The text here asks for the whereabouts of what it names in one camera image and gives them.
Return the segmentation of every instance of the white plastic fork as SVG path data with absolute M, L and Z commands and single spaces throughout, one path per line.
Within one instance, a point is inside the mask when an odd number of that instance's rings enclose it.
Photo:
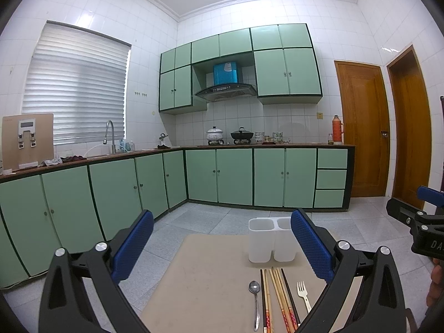
M 304 281 L 297 282 L 297 294 L 299 297 L 304 299 L 304 301 L 306 303 L 307 311 L 308 311 L 308 313 L 310 313 L 311 305 L 310 305 L 310 302 L 308 301 L 308 298 L 307 298 L 308 293 L 307 293 L 307 289 L 305 288 Z

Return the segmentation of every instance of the window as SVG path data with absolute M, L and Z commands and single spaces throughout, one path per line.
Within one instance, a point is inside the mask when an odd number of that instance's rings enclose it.
M 112 120 L 125 135 L 130 46 L 48 22 L 29 65 L 22 113 L 53 113 L 54 144 L 98 142 Z

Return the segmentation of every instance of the wooden countertop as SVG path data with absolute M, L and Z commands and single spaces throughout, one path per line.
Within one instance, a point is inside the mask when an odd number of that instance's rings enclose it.
M 96 157 L 87 158 L 85 160 L 79 160 L 76 162 L 66 162 L 59 165 L 43 166 L 38 168 L 29 168 L 23 170 L 17 170 L 12 174 L 0 175 L 0 183 L 5 181 L 16 180 L 20 178 L 25 178 L 27 176 L 38 175 L 43 173 L 49 173 L 52 171 L 59 171 L 68 168 L 81 167 L 84 165 L 97 164 L 102 162 L 112 162 L 117 160 L 125 160 L 138 158 L 147 155 L 167 153 L 170 151 L 178 150 L 196 150 L 196 149 L 262 149 L 262 148 L 327 148 L 327 149 L 341 149 L 341 148 L 354 148 L 354 145 L 343 144 L 343 145 L 328 145 L 323 143 L 298 143 L 298 144 L 275 144 L 275 145 L 262 145 L 262 144 L 250 144 L 250 145 L 194 145 L 194 146 L 183 146 L 174 147 L 170 149 L 149 149 L 149 150 L 136 150 L 129 153 L 116 153 L 109 155 L 101 155 Z

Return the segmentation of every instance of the metal spoon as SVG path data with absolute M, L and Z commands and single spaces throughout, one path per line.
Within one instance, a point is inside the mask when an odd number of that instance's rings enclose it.
M 251 293 L 254 294 L 254 298 L 256 300 L 256 304 L 255 304 L 255 318 L 254 318 L 254 331 L 257 332 L 257 330 L 259 329 L 259 320 L 261 319 L 261 317 L 259 316 L 259 307 L 258 307 L 258 293 L 261 291 L 261 286 L 259 285 L 258 282 L 256 281 L 252 281 L 250 282 L 248 289 Z

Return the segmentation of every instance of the thermos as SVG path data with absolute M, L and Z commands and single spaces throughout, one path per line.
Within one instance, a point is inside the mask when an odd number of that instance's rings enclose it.
M 344 132 L 343 123 L 337 115 L 334 116 L 332 121 L 333 126 L 333 144 L 342 145 L 342 133 Z

